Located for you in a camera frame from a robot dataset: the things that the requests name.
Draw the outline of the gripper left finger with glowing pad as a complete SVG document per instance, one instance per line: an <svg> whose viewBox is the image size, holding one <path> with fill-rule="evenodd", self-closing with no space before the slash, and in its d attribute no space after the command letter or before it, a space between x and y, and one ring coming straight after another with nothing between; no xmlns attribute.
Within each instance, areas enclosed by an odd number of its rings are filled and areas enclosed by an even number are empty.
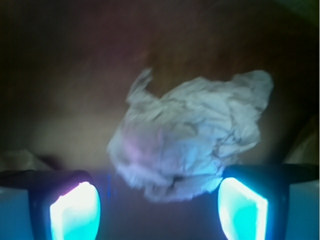
<svg viewBox="0 0 320 240"><path fill-rule="evenodd" d="M94 240L99 192L83 170L5 170L0 173L2 240Z"/></svg>

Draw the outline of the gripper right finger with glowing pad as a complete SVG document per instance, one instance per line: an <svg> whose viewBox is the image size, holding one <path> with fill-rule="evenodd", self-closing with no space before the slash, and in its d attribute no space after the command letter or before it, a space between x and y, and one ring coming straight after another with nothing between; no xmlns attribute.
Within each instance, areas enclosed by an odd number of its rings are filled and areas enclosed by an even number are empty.
<svg viewBox="0 0 320 240"><path fill-rule="evenodd" d="M318 240L320 169L316 164L232 165L217 209L229 240Z"/></svg>

